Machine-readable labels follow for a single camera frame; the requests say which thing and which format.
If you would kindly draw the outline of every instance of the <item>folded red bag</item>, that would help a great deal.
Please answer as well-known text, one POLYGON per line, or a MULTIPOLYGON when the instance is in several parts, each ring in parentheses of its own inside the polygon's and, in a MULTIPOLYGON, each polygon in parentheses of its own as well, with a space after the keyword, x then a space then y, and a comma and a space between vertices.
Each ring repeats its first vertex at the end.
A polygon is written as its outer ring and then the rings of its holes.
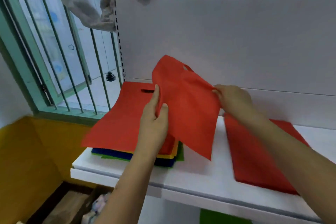
POLYGON ((211 160, 212 142, 221 108, 214 89, 187 65, 163 56, 152 73, 160 86, 157 112, 163 103, 169 108, 168 133, 198 154, 211 160))
MULTIPOLYGON (((83 147, 117 151, 134 151, 138 141, 140 118, 150 101, 155 85, 124 82, 117 102, 90 130, 82 141, 83 147)), ((166 137, 159 154, 170 155, 175 138, 166 137)))
MULTIPOLYGON (((225 114, 224 121, 236 181, 298 195, 258 138, 250 134, 231 115, 225 114)), ((291 123, 281 120, 270 121, 309 146, 291 123)))

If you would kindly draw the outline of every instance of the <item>person's right arm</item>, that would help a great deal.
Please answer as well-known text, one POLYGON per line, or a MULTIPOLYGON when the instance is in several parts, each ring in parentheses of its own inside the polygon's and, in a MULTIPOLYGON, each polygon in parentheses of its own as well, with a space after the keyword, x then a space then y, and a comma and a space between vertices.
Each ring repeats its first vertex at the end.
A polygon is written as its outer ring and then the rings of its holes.
POLYGON ((218 95, 224 111, 259 138, 313 211, 325 223, 336 223, 336 164, 259 113, 247 91, 224 85, 216 85, 216 89, 213 91, 218 95))

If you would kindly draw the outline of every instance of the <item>red bag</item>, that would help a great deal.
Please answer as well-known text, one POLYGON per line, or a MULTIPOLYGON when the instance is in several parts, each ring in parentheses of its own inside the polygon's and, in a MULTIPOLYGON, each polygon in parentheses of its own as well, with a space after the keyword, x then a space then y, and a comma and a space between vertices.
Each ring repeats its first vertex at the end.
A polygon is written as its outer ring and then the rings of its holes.
MULTIPOLYGON (((258 138, 250 134, 231 115, 225 114, 224 121, 236 181, 298 195, 258 138)), ((309 146, 291 123, 281 120, 270 121, 309 146)))
POLYGON ((157 112, 163 103, 169 108, 168 133, 211 160, 221 108, 218 97, 212 92, 214 87, 187 65, 167 55, 154 68, 152 81, 160 86, 157 112))
MULTIPOLYGON (((151 83, 124 82, 117 102, 86 135, 82 146, 134 151, 142 111, 150 101, 154 89, 155 86, 151 83)), ((170 155, 174 142, 175 138, 168 135, 159 154, 170 155)))

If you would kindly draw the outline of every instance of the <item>person's right hand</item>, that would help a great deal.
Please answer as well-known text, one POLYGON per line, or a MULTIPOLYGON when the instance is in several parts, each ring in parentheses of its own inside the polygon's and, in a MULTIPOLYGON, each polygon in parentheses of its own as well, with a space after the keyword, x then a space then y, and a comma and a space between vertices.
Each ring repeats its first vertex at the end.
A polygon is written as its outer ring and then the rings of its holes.
POLYGON ((218 96, 222 108, 233 117, 240 118, 254 109, 250 94, 238 86, 217 84, 215 88, 212 91, 218 96))

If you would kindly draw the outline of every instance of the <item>white table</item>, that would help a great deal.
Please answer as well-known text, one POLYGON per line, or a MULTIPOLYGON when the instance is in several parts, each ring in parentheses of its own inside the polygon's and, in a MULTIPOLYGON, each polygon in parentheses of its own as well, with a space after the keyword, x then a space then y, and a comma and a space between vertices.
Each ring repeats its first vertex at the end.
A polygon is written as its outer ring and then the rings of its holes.
MULTIPOLYGON (((295 126, 317 152, 336 162, 336 131, 295 126)), ((128 162, 101 159, 87 148, 73 163, 71 177, 114 187, 128 162)), ((184 161, 172 169, 154 167, 147 195, 265 223, 321 222, 297 195, 236 182, 223 117, 218 117, 212 161, 184 146, 184 161)))

